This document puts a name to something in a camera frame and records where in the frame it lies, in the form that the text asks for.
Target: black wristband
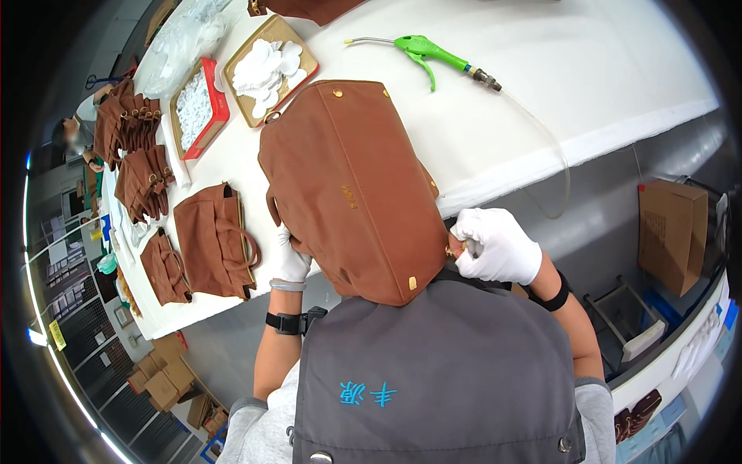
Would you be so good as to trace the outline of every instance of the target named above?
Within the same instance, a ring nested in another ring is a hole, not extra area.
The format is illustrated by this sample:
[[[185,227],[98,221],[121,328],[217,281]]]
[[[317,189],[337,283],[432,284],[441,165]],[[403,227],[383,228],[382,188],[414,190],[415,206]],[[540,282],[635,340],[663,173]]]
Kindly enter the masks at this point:
[[[309,326],[315,319],[322,319],[327,310],[315,306],[302,314],[266,314],[266,324],[276,329],[281,335],[306,335]]]
[[[569,286],[569,282],[567,282],[564,274],[562,274],[559,270],[557,270],[556,272],[559,273],[559,278],[562,279],[562,286],[559,288],[559,293],[557,293],[556,296],[553,297],[551,300],[543,301],[541,298],[534,295],[530,287],[528,288],[528,299],[533,301],[534,303],[538,303],[539,306],[546,309],[549,313],[553,313],[560,307],[564,306],[564,303],[567,302],[569,293],[572,291],[572,288]]]

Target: white table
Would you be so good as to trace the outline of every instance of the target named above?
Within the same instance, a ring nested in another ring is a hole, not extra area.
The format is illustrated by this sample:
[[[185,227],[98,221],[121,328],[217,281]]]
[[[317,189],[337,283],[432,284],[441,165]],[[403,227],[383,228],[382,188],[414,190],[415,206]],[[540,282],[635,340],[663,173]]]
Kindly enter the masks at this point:
[[[234,0],[226,11],[234,25],[214,52],[218,70],[268,17],[249,17],[246,0]],[[315,80],[385,84],[441,191],[437,203],[444,217],[544,179],[563,163],[540,128],[501,94],[437,61],[429,61],[437,84],[430,92],[425,71],[401,50],[368,42],[346,46],[345,39],[423,34],[470,60],[548,125],[572,166],[718,107],[692,52],[651,0],[369,0],[325,27],[286,20],[320,63]],[[153,61],[149,54],[142,58],[137,91],[145,87]],[[257,165],[260,129],[247,126],[226,94],[229,122],[198,160],[185,163],[192,184],[168,188],[169,203],[172,208],[205,187],[229,182],[241,193],[246,228],[268,263],[275,225],[265,204],[268,182]],[[168,102],[161,106],[167,108]],[[168,117],[162,119],[163,136],[173,151]],[[172,217],[165,230],[179,248]],[[144,243],[132,250],[135,263],[122,270],[144,315],[137,324],[147,339],[240,302],[197,293],[190,304],[161,307],[139,262]],[[312,271],[318,271],[316,265]],[[269,290],[268,266],[257,269],[255,277],[252,296]]]

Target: metal nozzle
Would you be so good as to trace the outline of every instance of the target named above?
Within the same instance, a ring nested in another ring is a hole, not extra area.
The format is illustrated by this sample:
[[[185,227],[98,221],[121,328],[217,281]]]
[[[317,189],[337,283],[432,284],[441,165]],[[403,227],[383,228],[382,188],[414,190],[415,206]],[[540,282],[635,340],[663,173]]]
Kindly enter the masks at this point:
[[[374,41],[374,42],[386,42],[386,43],[390,43],[390,44],[393,44],[394,43],[394,41],[392,39],[379,39],[378,37],[358,37],[357,39],[348,39],[348,40],[345,41],[345,43],[352,44],[353,42],[358,42],[358,41],[361,41],[361,40],[371,40],[371,41]]]
[[[483,86],[493,88],[498,92],[502,90],[502,86],[495,80],[495,78],[485,73],[481,69],[476,70],[474,75],[472,75],[472,79],[480,82]]]

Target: d-ring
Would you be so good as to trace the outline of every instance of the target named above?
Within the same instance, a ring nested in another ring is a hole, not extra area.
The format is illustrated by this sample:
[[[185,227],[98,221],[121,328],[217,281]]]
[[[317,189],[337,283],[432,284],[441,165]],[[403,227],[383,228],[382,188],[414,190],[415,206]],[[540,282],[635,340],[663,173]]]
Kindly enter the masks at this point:
[[[266,116],[263,118],[263,122],[265,124],[270,124],[271,122],[277,121],[279,117],[280,117],[280,111],[271,111],[270,113],[266,114]]]

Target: person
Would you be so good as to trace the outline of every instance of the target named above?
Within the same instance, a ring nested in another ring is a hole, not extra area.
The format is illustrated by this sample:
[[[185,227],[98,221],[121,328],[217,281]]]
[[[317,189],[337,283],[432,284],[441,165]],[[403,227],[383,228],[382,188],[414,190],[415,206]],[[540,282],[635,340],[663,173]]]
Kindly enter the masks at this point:
[[[64,152],[72,151],[74,154],[81,154],[88,166],[95,172],[103,172],[103,166],[98,166],[97,163],[98,155],[93,153],[97,109],[101,99],[113,89],[114,86],[111,83],[98,89],[80,103],[71,118],[62,118],[55,124],[51,132],[51,140],[55,146]]]
[[[288,290],[312,258],[289,237],[282,225],[268,318],[302,310]],[[614,463],[595,332],[548,255],[504,209],[461,211],[449,245],[462,280],[531,299],[434,279],[402,308],[342,301],[303,343],[266,325],[218,462]]]

